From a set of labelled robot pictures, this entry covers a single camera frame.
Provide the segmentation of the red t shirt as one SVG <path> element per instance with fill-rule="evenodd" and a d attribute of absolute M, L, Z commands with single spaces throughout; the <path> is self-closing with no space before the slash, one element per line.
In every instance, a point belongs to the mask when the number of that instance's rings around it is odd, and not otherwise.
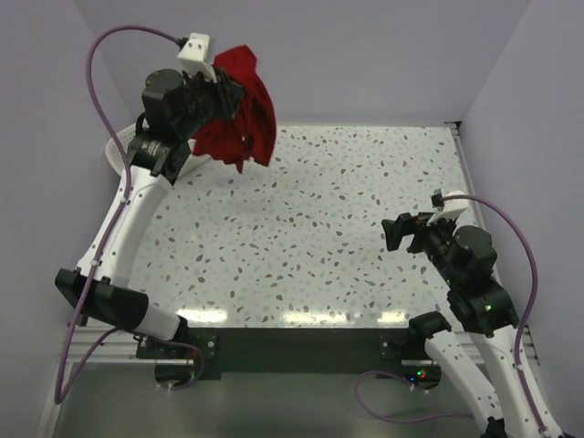
<path fill-rule="evenodd" d="M 194 135 L 194 156 L 208 155 L 242 172 L 252 160 L 267 167 L 276 145 L 276 113 L 256 67 L 255 53 L 247 45 L 232 47 L 214 58 L 214 65 L 243 86 L 242 98 L 230 120 L 211 120 Z"/>

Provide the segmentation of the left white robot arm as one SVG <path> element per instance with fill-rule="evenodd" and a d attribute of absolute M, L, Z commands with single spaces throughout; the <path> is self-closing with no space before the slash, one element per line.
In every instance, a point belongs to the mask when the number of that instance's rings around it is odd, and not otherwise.
<path fill-rule="evenodd" d="M 185 327 L 184 318 L 130 289 L 130 274 L 152 217 L 192 154 L 191 138 L 211 120 L 232 119 L 245 95 L 222 68 L 214 73 L 209 79 L 162 69 L 146 78 L 143 112 L 127 150 L 130 167 L 91 248 L 75 269 L 60 269 L 55 278 L 82 315 L 164 340 L 176 339 Z"/>

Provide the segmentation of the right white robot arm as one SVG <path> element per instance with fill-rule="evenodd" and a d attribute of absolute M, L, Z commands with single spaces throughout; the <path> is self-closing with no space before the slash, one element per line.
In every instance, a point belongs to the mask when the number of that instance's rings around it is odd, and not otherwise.
<path fill-rule="evenodd" d="M 438 311 L 409 322 L 407 345 L 422 349 L 457 389 L 484 437 L 562 437 L 517 339 L 519 318 L 506 290 L 495 280 L 497 259 L 491 235 L 454 219 L 401 214 L 381 222 L 389 251 L 403 237 L 407 251 L 425 254 L 449 290 L 455 318 L 476 346 L 482 369 L 458 343 Z"/>

